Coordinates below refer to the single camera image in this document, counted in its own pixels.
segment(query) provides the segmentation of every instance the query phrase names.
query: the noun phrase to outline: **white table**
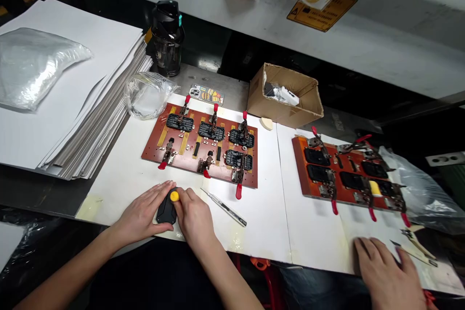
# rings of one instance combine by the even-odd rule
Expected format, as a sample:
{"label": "white table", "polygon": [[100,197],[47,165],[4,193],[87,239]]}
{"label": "white table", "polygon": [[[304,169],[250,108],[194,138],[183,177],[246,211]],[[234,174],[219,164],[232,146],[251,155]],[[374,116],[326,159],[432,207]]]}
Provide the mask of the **white table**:
{"label": "white table", "polygon": [[[173,95],[169,102],[184,104],[184,96]],[[191,99],[189,107],[213,113],[213,105]],[[220,108],[218,116],[242,121],[242,113]],[[178,186],[192,187],[207,202],[212,211],[215,233],[223,247],[254,257],[282,261],[322,270],[354,273],[353,239],[375,236],[396,255],[393,240],[415,249],[401,234],[404,227],[398,213],[376,210],[373,222],[363,207],[339,204],[335,216],[328,201],[302,195],[291,139],[295,134],[308,138],[312,134],[274,124],[265,130],[259,119],[248,117],[248,123],[258,128],[259,184],[258,189],[243,187],[242,199],[236,200],[236,185],[217,179],[166,167],[158,170],[157,163],[140,158],[155,125],[155,120],[139,121],[130,118],[111,150],[76,218],[103,224],[113,224],[134,198],[157,183],[175,180]],[[322,135],[325,142],[344,142]],[[241,227],[200,188],[217,195],[246,221]],[[161,237],[184,240],[179,225]],[[465,295],[455,271],[447,264],[430,267],[413,259],[422,286],[427,289]]]}
{"label": "white table", "polygon": [[[185,96],[174,94],[170,103],[182,106]],[[191,99],[189,108],[213,113],[213,105]],[[218,117],[242,122],[242,113],[220,108]],[[258,189],[243,186],[242,199],[235,198],[236,185],[218,179],[141,159],[141,154],[155,125],[155,120],[130,118],[97,176],[76,218],[111,225],[123,210],[141,193],[168,179],[183,188],[193,188],[212,211],[215,233],[223,247],[231,252],[291,262],[289,236],[284,210],[284,195],[278,154],[276,124],[267,131],[259,118],[249,116],[250,126],[258,128]],[[200,188],[218,196],[247,222],[244,228],[209,199]],[[184,240],[178,223],[173,232],[160,236]]]}
{"label": "white table", "polygon": [[[313,134],[280,124],[277,127],[293,264],[354,274],[353,240],[356,237],[378,238],[398,260],[391,240],[406,248],[416,249],[401,233],[405,224],[398,212],[375,210],[377,222],[373,222],[367,208],[338,204],[339,215],[336,216],[330,201],[303,196],[292,138],[296,134],[313,138]],[[335,145],[347,144],[325,135],[322,135],[322,141]],[[416,258],[412,260],[417,267],[423,288],[465,295],[464,288],[450,265],[439,262],[436,268]]]}

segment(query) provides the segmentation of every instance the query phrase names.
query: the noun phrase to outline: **warning label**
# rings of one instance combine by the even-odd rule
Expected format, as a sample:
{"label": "warning label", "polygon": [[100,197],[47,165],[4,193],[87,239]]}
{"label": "warning label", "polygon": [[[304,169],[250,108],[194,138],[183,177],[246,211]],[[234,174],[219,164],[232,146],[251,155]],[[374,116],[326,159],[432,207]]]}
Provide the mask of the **warning label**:
{"label": "warning label", "polygon": [[287,15],[287,19],[326,32],[356,2],[357,0],[331,0],[323,10],[316,10],[298,1]]}

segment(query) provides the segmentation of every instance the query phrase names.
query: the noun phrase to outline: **black water bottle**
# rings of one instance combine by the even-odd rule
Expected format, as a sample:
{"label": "black water bottle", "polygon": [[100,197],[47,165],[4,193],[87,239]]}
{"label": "black water bottle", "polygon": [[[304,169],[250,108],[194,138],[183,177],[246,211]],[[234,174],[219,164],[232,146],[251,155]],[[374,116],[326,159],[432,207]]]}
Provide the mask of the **black water bottle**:
{"label": "black water bottle", "polygon": [[185,33],[178,2],[161,0],[152,10],[152,35],[155,46],[158,72],[175,76],[181,69],[181,44]]}

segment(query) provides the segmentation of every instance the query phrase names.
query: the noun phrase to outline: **forearm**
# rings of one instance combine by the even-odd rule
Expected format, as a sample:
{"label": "forearm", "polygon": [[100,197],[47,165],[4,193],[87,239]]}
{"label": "forearm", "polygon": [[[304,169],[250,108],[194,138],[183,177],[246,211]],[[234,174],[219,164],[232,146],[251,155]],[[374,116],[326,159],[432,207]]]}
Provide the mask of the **forearm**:
{"label": "forearm", "polygon": [[67,308],[98,269],[121,247],[115,245],[110,234],[110,229],[103,231],[77,256],[16,305],[15,309]]}
{"label": "forearm", "polygon": [[263,309],[219,241],[196,255],[226,309]]}

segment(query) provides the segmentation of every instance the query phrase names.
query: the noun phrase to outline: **cardboard box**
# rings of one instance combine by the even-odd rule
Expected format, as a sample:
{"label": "cardboard box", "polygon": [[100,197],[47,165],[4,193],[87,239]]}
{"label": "cardboard box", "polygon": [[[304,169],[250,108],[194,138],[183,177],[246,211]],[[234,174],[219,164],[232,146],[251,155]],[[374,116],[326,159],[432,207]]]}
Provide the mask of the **cardboard box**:
{"label": "cardboard box", "polygon": [[[286,87],[300,98],[295,107],[263,95],[265,82]],[[299,128],[323,117],[318,81],[301,73],[265,63],[250,82],[247,112],[279,124]]]}

